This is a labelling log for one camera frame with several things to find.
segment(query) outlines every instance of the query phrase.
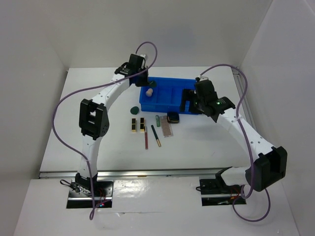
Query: white enclosure wall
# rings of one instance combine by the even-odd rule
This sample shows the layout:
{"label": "white enclosure wall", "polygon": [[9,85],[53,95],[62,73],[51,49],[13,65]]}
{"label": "white enclosure wall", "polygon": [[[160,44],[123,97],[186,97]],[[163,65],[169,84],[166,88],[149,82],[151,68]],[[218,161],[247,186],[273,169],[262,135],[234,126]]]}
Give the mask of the white enclosure wall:
{"label": "white enclosure wall", "polygon": [[314,10],[314,0],[274,0],[242,63],[259,132],[288,152],[283,185],[302,236],[315,228]]}
{"label": "white enclosure wall", "polygon": [[36,177],[65,69],[23,1],[0,2],[0,235],[12,235]]}
{"label": "white enclosure wall", "polygon": [[240,65],[271,0],[28,3],[68,67],[115,67],[147,40],[158,47],[155,66],[206,66]]}

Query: cable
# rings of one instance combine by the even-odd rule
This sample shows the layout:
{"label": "cable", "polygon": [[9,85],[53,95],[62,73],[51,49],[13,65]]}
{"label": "cable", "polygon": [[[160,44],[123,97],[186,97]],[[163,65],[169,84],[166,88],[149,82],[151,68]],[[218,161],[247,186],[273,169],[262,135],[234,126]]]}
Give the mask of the cable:
{"label": "cable", "polygon": [[[237,196],[232,196],[233,190],[235,190],[235,192],[237,193]],[[231,197],[230,200],[233,200],[233,199],[238,198],[239,195],[240,195],[240,192],[237,190],[237,188],[236,188],[236,187],[232,187],[232,188],[231,188],[231,194],[230,194],[230,197]]]}
{"label": "cable", "polygon": [[100,201],[102,200],[102,196],[103,196],[103,193],[102,193],[102,191],[99,189],[99,200],[98,200],[98,204],[99,204]]}
{"label": "cable", "polygon": [[[146,42],[143,42],[139,45],[139,47],[137,48],[136,50],[136,54],[138,52],[138,50],[141,48],[142,45],[144,44],[151,44],[153,47],[154,47],[154,50],[155,50],[155,57],[153,59],[153,62],[146,68],[144,69],[143,71],[139,72],[139,73],[136,73],[134,75],[131,75],[131,76],[127,76],[127,77],[124,77],[123,79],[120,79],[120,80],[117,80],[116,83],[119,83],[120,81],[123,81],[123,80],[127,80],[127,79],[130,79],[130,78],[133,78],[135,76],[138,76],[138,75],[141,75],[142,73],[145,73],[146,71],[148,71],[152,66],[153,64],[156,62],[157,60],[157,56],[158,56],[158,49],[156,47],[156,45],[150,41],[146,41]],[[66,95],[65,97],[63,97],[59,102],[58,104],[56,105],[54,111],[53,111],[53,114],[52,114],[52,129],[53,129],[53,132],[56,136],[56,138],[63,144],[65,145],[67,148],[73,150],[74,152],[80,154],[87,162],[87,166],[88,166],[88,169],[89,169],[89,175],[90,175],[90,184],[91,184],[91,195],[92,195],[92,206],[93,206],[93,209],[90,213],[90,220],[93,220],[94,218],[94,213],[95,213],[95,209],[98,208],[101,204],[109,201],[103,201],[97,205],[95,205],[95,196],[94,196],[94,187],[93,187],[93,176],[92,176],[92,172],[91,172],[91,166],[90,166],[90,162],[88,160],[88,158],[82,153],[80,152],[79,150],[75,149],[74,147],[70,146],[69,144],[67,144],[64,140],[62,140],[62,138],[59,136],[59,134],[57,133],[56,131],[56,127],[55,127],[55,118],[56,118],[56,113],[57,113],[57,110],[58,110],[58,107],[60,106],[60,104],[65,101],[67,98],[71,97],[72,95],[75,95],[79,92],[83,92],[83,91],[88,91],[88,90],[93,90],[93,89],[99,89],[99,88],[102,88],[102,87],[106,87],[106,86],[109,86],[109,85],[113,85],[114,83],[111,82],[111,83],[107,83],[107,84],[104,84],[104,85],[99,85],[99,86],[94,86],[94,87],[89,87],[89,88],[83,88],[83,89],[79,89],[77,91],[74,91],[74,92],[71,92],[69,93],[68,95]]]}
{"label": "cable", "polygon": [[61,179],[60,180],[60,184],[68,186],[69,188],[71,188],[72,190],[76,191],[76,187],[74,186],[74,184],[69,183],[67,180]]}
{"label": "cable", "polygon": [[[206,69],[205,71],[203,71],[200,75],[202,76],[202,75],[204,75],[206,72],[208,72],[209,70],[214,69],[214,68],[219,67],[219,66],[228,66],[228,67],[230,67],[230,68],[232,68],[232,69],[234,69],[234,70],[237,70],[237,71],[242,75],[242,77],[244,78],[244,81],[245,81],[245,89],[244,89],[244,92],[243,92],[243,94],[242,94],[242,96],[241,96],[241,98],[240,98],[240,101],[238,102],[238,104],[237,104],[237,106],[236,106],[236,117],[238,118],[238,117],[239,117],[240,106],[241,106],[241,104],[242,104],[242,102],[243,102],[243,100],[244,100],[244,98],[245,98],[245,95],[246,95],[246,92],[247,92],[247,89],[248,89],[248,80],[247,80],[247,78],[246,78],[246,75],[245,75],[239,68],[237,68],[237,67],[234,66],[234,65],[230,65],[230,64],[217,64],[217,65],[211,66],[211,67],[209,67],[208,69]],[[240,120],[240,119],[237,119],[237,121],[238,121],[238,123],[239,123],[239,125],[240,125],[240,127],[241,127],[242,133],[243,133],[244,138],[245,138],[246,146],[247,146],[247,149],[248,149],[248,152],[249,152],[249,155],[250,155],[250,161],[251,161],[251,175],[252,175],[252,177],[251,177],[251,188],[250,188],[250,191],[248,192],[248,195],[245,196],[245,193],[244,193],[244,187],[245,187],[245,186],[243,185],[242,188],[241,188],[241,196],[238,197],[238,198],[236,198],[236,199],[233,201],[232,206],[233,206],[234,212],[235,212],[241,219],[246,220],[246,221],[249,221],[249,222],[258,222],[258,221],[261,221],[261,220],[263,220],[263,219],[265,219],[265,218],[267,217],[267,215],[269,214],[270,208],[271,208],[270,196],[269,196],[269,193],[268,193],[268,190],[267,190],[267,189],[265,189],[265,191],[266,191],[267,197],[268,197],[268,210],[267,210],[266,214],[265,214],[263,217],[259,218],[259,219],[256,219],[256,220],[249,220],[249,219],[246,219],[246,218],[242,217],[242,216],[236,211],[235,205],[234,205],[235,202],[236,202],[238,199],[240,199],[240,198],[248,199],[248,198],[252,195],[252,192],[253,192],[253,184],[254,184],[254,160],[253,160],[253,156],[252,156],[251,145],[250,145],[250,142],[249,142],[249,140],[248,140],[248,136],[247,136],[247,134],[246,134],[246,131],[245,131],[244,127],[243,127],[243,124],[242,124],[241,120]]]}

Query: marker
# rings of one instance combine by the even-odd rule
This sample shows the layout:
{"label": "marker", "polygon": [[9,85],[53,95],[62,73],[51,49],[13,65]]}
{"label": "marker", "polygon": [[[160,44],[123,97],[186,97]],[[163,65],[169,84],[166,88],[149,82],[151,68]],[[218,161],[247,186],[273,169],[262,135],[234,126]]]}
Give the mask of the marker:
{"label": "marker", "polygon": [[157,145],[158,145],[159,147],[161,147],[161,142],[160,142],[159,139],[158,139],[158,135],[157,135],[157,133],[156,133],[156,130],[154,129],[154,126],[151,125],[151,128],[152,128],[152,131],[153,131],[153,133],[154,133],[154,136],[155,136],[155,138],[156,138],[156,140],[157,140]]}
{"label": "marker", "polygon": [[147,131],[147,127],[144,127],[144,139],[146,142],[146,150],[148,149],[148,131]]}

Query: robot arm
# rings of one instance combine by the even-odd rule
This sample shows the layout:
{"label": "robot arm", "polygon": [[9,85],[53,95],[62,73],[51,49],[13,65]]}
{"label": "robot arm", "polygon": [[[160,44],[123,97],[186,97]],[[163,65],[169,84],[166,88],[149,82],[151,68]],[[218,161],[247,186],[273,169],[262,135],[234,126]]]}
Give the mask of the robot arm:
{"label": "robot arm", "polygon": [[[148,72],[142,73],[136,77],[125,79],[125,76],[131,76],[145,70],[145,59],[142,56],[131,54],[129,62],[120,66],[113,76],[109,85],[92,99],[83,99],[80,104],[79,126],[83,134],[82,153],[89,160],[91,167],[93,185],[97,185],[97,157],[100,142],[109,129],[108,111],[114,101],[130,87],[135,84],[137,87],[154,86],[148,82]],[[81,158],[80,168],[75,176],[75,182],[87,190],[91,190],[90,173],[85,158]]]}
{"label": "robot arm", "polygon": [[[235,105],[227,98],[218,98],[214,86],[206,77],[196,78],[195,90],[184,89],[181,111],[189,101],[189,111],[205,114],[226,129],[234,139],[248,152],[240,119],[252,149],[254,161],[255,191],[262,191],[285,176],[287,152],[283,147],[275,148],[262,138],[242,117],[236,117]],[[229,167],[216,174],[220,185],[246,185],[251,183],[251,167]]]}

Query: blue tray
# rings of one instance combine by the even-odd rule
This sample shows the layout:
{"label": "blue tray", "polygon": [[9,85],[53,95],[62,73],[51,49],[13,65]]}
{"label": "blue tray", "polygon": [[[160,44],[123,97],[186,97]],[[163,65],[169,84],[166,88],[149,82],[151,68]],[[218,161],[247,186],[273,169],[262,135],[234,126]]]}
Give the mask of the blue tray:
{"label": "blue tray", "polygon": [[194,89],[196,80],[149,77],[149,81],[154,80],[157,86],[153,89],[151,97],[146,95],[150,87],[142,87],[139,102],[143,112],[178,112],[191,114],[188,111],[189,102],[186,102],[185,111],[180,112],[179,107],[182,102],[183,89]]}

